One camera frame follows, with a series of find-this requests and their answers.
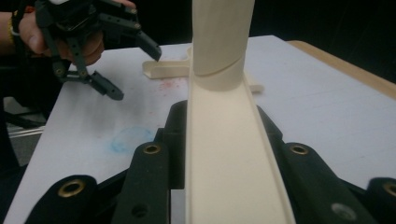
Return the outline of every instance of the black bracket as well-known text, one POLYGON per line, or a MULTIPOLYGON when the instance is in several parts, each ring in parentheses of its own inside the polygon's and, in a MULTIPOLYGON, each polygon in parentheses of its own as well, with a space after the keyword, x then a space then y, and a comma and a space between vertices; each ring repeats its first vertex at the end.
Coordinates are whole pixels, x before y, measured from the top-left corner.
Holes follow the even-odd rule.
MULTIPOLYGON (((299 143, 285 144, 282 132, 260 108, 259 112, 297 223, 396 223, 395 179, 375 178, 367 190, 353 186, 339 179, 313 148, 299 143)), ((43 196, 28 221, 62 223, 63 219, 48 216, 76 213, 90 214, 91 219, 87 221, 83 216, 83 222, 69 223, 169 223, 170 189, 184 189, 186 120, 187 102, 174 104, 165 128, 158 130, 154 141, 136 149, 129 170, 99 184, 95 195, 85 198, 90 203, 82 203, 86 207, 76 206, 76 211, 70 207, 62 209, 64 199, 53 192, 70 181, 66 178, 56 184, 58 188, 51 188, 43 196), (45 210, 38 206, 51 212, 38 214, 37 211, 45 210)))

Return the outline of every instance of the vertical beige column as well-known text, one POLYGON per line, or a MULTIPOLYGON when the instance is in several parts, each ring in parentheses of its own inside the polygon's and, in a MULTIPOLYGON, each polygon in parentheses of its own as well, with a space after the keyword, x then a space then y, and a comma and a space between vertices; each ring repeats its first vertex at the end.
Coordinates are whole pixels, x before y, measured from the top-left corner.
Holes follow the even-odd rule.
POLYGON ((294 223, 243 76, 253 0, 193 0, 186 223, 294 223))
POLYGON ((254 0, 192 1, 193 71, 201 86, 223 91, 242 81, 253 6, 254 0))

